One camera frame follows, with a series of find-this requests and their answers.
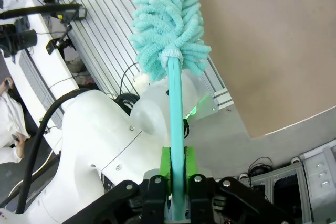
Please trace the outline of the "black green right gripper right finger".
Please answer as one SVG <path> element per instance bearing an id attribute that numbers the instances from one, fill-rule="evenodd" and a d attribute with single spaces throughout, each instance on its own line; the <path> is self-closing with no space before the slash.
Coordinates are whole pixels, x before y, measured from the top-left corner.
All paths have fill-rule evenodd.
<path id="1" fill-rule="evenodd" d="M 198 172 L 196 153 L 185 148 L 191 223 L 288 223 L 289 215 L 233 177 L 216 181 Z"/>

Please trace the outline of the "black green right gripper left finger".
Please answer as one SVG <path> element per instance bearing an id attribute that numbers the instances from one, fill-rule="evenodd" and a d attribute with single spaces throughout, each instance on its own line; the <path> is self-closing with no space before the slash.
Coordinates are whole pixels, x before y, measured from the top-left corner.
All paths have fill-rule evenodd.
<path id="1" fill-rule="evenodd" d="M 164 223 L 171 186 L 171 149 L 162 148 L 159 173 L 137 184 L 124 180 L 70 218 L 71 223 Z"/>

